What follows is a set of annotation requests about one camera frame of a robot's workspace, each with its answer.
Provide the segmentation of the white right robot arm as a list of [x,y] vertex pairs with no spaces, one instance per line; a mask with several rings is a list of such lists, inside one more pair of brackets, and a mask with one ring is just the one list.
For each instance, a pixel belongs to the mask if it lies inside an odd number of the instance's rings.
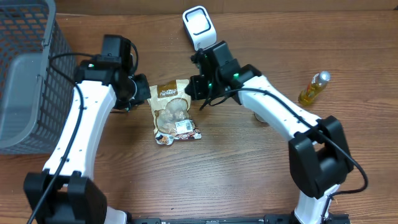
[[353,170],[341,123],[321,119],[277,91],[250,64],[240,66],[225,41],[197,49],[191,61],[200,70],[185,91],[193,100],[235,102],[255,112],[289,145],[290,174],[300,190],[298,204],[287,215],[265,215],[264,223],[349,223],[348,215],[329,212],[331,198]]

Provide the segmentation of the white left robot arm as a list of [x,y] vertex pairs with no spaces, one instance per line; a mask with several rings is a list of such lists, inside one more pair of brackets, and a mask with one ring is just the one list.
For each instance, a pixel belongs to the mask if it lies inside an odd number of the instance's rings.
[[93,181],[106,120],[113,109],[128,112],[150,98],[146,76],[138,74],[137,47],[121,35],[104,35],[100,54],[85,57],[71,75],[54,55],[49,67],[73,85],[73,100],[58,143],[42,172],[29,172],[24,192],[32,209],[29,223],[132,223],[129,212],[108,205]]

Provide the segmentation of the yellow oil bottle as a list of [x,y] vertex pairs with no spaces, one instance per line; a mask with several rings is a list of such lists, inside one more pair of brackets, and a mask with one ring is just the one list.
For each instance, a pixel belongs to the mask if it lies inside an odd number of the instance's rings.
[[321,71],[314,75],[306,89],[300,92],[298,102],[304,106],[311,105],[317,96],[326,88],[330,80],[331,73],[328,71]]

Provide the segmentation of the green lid jar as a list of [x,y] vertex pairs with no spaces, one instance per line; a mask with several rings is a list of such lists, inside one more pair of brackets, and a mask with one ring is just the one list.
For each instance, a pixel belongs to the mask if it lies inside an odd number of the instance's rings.
[[254,115],[258,121],[260,121],[262,123],[267,123],[267,121],[263,117],[261,117],[259,114],[255,113]]

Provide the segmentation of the brown nut snack pouch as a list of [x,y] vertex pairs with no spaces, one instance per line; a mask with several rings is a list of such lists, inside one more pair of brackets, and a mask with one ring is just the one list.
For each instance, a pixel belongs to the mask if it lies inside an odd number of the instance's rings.
[[188,80],[172,80],[150,87],[151,97],[147,101],[153,115],[157,144],[201,139],[201,132],[189,114],[191,96],[185,93],[188,84]]

